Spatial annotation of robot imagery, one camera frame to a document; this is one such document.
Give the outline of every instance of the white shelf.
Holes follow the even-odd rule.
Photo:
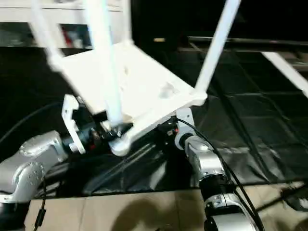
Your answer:
[[[121,11],[120,0],[107,0],[109,11]],[[66,3],[57,3],[54,0],[41,0],[44,9],[83,10],[82,1],[76,0]],[[30,0],[0,0],[0,8],[30,8]]]
[[[44,17],[48,21],[52,36],[59,48],[65,48],[66,43],[59,24],[82,24],[87,22],[84,17],[82,0],[67,3],[56,3],[54,0],[40,0]],[[110,16],[113,43],[122,39],[123,12],[121,0],[107,0]],[[32,21],[30,0],[0,0],[0,23],[30,23]]]

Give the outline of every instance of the white pole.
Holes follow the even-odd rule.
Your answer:
[[[284,58],[275,52],[262,52],[262,54],[303,94],[308,98],[308,81],[296,71]]]
[[[131,35],[131,6],[130,0],[122,0],[122,10],[123,10],[123,20],[124,20],[124,31],[122,42],[132,43],[132,35]]]
[[[50,32],[48,22],[45,20],[42,9],[38,0],[31,0],[32,20],[30,27],[33,30],[35,38],[38,39],[40,45],[43,45],[51,68],[61,70],[59,67],[60,59],[64,56],[58,49],[53,36]]]
[[[213,40],[203,63],[195,88],[206,91],[228,38],[241,0],[226,0]]]
[[[102,92],[105,97],[106,113],[113,127],[123,121],[123,115],[107,4],[105,0],[84,0],[84,3],[89,35],[96,59],[93,61],[97,63],[99,75],[103,78]]]

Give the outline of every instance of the white bracket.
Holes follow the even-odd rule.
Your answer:
[[[189,107],[181,108],[181,109],[177,110],[176,116],[177,116],[177,118],[182,119],[182,120],[186,121],[187,123],[194,126],[192,110]],[[178,122],[178,129],[179,129],[179,132],[175,136],[174,143],[175,143],[175,145],[178,149],[184,150],[182,148],[182,146],[180,145],[181,137],[186,133],[191,133],[191,134],[195,135],[195,132],[191,127],[187,126],[186,124],[184,124],[182,122]]]
[[[74,143],[69,144],[69,147],[72,151],[78,150],[81,154],[86,152],[83,147],[81,140],[77,135],[77,131],[79,131],[75,120],[72,119],[73,111],[78,110],[79,103],[73,95],[65,95],[64,102],[62,107],[62,118],[65,123],[65,126],[71,135]]]

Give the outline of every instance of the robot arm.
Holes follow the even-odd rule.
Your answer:
[[[45,174],[67,157],[59,134],[51,131],[29,139],[0,164],[0,230],[23,230]]]
[[[205,202],[206,231],[257,231],[256,224],[239,197],[211,145],[186,133],[180,144],[195,172]]]

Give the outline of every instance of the shelf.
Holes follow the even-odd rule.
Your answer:
[[[57,3],[54,0],[41,0],[44,9],[83,10],[82,0]],[[108,10],[121,11],[120,0],[107,0]],[[0,0],[0,8],[30,8],[30,0]]]

